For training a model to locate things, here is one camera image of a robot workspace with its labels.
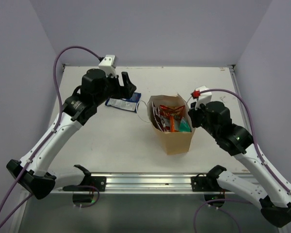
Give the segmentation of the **blue snack bag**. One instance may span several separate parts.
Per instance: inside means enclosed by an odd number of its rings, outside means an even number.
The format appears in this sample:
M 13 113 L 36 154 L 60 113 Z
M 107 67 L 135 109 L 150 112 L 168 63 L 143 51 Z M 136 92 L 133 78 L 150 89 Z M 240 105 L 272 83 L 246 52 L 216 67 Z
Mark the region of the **blue snack bag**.
M 130 99 L 109 98 L 106 100 L 105 106 L 136 113 L 137 103 L 139 102 L 141 95 L 141 93 L 134 92 Z

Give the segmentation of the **teal Fox's candy bag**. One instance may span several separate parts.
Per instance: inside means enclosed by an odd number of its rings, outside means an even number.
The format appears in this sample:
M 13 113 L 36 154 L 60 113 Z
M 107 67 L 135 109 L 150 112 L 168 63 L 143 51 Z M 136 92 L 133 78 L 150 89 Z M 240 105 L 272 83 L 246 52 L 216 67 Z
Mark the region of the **teal Fox's candy bag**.
M 183 132 L 183 133 L 191 133 L 192 132 L 191 127 L 190 127 L 190 125 L 185 117 L 181 118 L 181 120 L 179 122 L 178 131 Z

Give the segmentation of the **brown chip bag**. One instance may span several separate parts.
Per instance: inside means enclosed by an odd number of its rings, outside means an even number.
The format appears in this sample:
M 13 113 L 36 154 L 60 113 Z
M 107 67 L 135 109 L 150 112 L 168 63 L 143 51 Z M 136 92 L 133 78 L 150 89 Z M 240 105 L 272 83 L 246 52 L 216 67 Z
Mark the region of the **brown chip bag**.
M 153 113 L 154 122 L 155 122 L 154 125 L 161 132 L 165 132 L 165 127 L 164 127 L 164 124 L 163 124 L 162 119 L 160 117 L 159 110 L 156 107 L 156 105 L 154 104 L 154 102 L 152 102 L 151 104 L 152 104 L 152 113 Z

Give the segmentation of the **small red snack packet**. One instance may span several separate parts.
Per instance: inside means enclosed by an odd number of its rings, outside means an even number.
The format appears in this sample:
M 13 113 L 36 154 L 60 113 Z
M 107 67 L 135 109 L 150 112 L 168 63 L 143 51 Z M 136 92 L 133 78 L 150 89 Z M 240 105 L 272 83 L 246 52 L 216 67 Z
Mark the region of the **small red snack packet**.
M 181 119 L 184 115 L 185 106 L 166 106 L 166 105 L 160 105 L 159 111 L 160 116 L 165 118 L 173 117 L 174 119 Z

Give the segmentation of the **orange snack packet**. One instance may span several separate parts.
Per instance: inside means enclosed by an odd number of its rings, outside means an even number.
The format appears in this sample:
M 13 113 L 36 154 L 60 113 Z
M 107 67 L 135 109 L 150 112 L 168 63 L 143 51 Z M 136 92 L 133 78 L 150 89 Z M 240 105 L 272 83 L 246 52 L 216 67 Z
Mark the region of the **orange snack packet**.
M 178 123 L 173 115 L 169 117 L 169 122 L 170 122 L 170 132 L 172 133 L 178 132 Z

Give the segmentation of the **red Doritos chip bag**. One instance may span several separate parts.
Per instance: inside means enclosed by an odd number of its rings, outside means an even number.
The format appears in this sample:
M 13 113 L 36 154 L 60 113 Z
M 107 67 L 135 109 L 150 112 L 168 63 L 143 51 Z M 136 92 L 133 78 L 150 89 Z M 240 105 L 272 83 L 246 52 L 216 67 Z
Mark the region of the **red Doritos chip bag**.
M 170 120 L 169 120 L 169 117 L 165 117 L 163 115 L 160 115 L 160 119 L 161 119 L 161 123 L 162 123 L 164 131 L 165 132 L 169 132 L 170 131 Z

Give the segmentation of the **brown paper bag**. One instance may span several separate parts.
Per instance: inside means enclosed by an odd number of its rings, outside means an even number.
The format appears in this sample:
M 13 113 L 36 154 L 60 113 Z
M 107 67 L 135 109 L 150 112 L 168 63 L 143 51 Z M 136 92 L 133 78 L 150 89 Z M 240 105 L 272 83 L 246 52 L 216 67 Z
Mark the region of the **brown paper bag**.
M 184 118 L 188 122 L 190 132 L 163 132 L 155 125 L 155 117 L 153 115 L 153 107 L 160 104 L 171 104 L 172 106 L 184 106 Z M 168 155 L 187 153 L 190 149 L 191 141 L 195 133 L 191 120 L 188 115 L 189 107 L 185 100 L 180 96 L 155 95 L 149 98 L 147 102 L 147 123 L 150 124 L 156 134 L 157 141 L 162 149 Z

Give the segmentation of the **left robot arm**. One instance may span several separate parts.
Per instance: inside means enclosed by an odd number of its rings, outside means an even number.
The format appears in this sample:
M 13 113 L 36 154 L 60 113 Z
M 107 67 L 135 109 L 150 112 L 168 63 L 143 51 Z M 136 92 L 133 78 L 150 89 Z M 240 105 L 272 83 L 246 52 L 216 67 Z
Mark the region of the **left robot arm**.
M 88 70 L 81 85 L 65 100 L 55 121 L 38 143 L 20 160 L 10 160 L 7 169 L 16 182 L 38 200 L 53 189 L 69 187 L 72 190 L 90 190 L 91 172 L 81 165 L 64 173 L 49 171 L 49 166 L 68 142 L 107 99 L 129 99 L 136 91 L 127 72 L 122 72 L 123 85 L 118 76 L 106 75 L 97 68 Z

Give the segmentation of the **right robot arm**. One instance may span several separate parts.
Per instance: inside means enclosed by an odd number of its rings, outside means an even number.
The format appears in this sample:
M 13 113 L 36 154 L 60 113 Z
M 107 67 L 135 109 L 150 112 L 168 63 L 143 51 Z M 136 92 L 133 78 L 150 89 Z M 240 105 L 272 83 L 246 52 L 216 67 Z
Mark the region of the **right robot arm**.
M 254 145 L 250 132 L 232 122 L 230 110 L 222 102 L 191 103 L 188 111 L 194 128 L 203 128 L 217 145 L 243 164 L 258 181 L 254 185 L 216 165 L 206 174 L 210 190 L 234 192 L 256 206 L 272 225 L 281 228 L 291 222 L 291 183 Z

